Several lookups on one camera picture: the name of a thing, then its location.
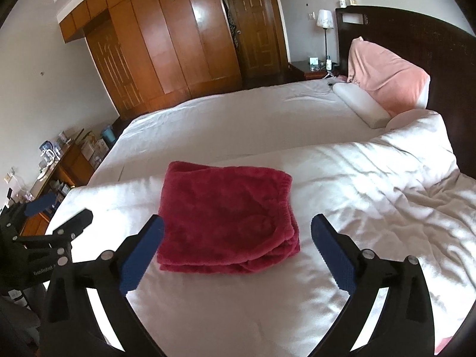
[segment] lampshade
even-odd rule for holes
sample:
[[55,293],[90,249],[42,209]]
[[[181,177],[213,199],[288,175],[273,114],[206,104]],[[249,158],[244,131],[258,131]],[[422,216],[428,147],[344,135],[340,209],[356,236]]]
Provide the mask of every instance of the lampshade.
[[317,15],[317,26],[325,29],[334,28],[334,20],[332,19],[332,12],[321,9]]

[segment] headboard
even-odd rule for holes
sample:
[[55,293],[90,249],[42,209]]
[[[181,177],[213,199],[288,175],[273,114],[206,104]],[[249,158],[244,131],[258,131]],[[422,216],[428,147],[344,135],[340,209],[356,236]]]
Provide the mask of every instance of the headboard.
[[[347,14],[361,15],[351,24]],[[420,13],[386,7],[336,9],[340,70],[347,74],[353,39],[377,43],[431,76],[428,109],[446,124],[461,172],[476,178],[476,37]]]

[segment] red garment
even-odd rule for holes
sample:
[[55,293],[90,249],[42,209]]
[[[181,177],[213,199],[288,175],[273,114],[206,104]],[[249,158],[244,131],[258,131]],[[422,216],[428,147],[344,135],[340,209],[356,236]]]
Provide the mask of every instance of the red garment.
[[297,254],[291,181],[269,168],[170,163],[159,210],[165,222],[160,269],[248,274]]

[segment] white pillow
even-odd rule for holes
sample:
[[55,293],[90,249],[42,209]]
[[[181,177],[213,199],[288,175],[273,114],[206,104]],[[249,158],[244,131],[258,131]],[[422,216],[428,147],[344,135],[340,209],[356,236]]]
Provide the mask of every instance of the white pillow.
[[389,123],[390,114],[357,84],[336,83],[332,89],[371,129]]
[[395,115],[385,127],[385,131],[389,132],[395,129],[401,129],[402,127],[410,125],[413,121],[422,118],[428,113],[431,113],[431,111],[425,110],[423,108],[414,108],[413,110],[408,110]]
[[416,101],[415,108],[427,108],[428,94],[430,92],[430,81],[431,77],[428,77],[427,82],[421,90],[420,97],[418,97],[418,100]]

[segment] metal screw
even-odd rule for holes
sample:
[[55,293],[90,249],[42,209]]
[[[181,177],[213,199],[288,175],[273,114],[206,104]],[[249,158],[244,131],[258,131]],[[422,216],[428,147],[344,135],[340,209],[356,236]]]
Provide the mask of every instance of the metal screw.
[[111,251],[110,249],[108,249],[101,254],[101,259],[109,260],[109,259],[112,259],[113,256],[114,256],[114,251]]
[[411,263],[411,264],[414,264],[415,266],[418,264],[418,258],[416,256],[413,256],[413,255],[410,255],[408,257],[408,261]]
[[375,252],[373,252],[371,249],[365,249],[362,251],[362,255],[365,257],[365,259],[373,259],[375,257]]
[[64,266],[68,262],[68,258],[66,256],[62,256],[58,259],[58,266]]

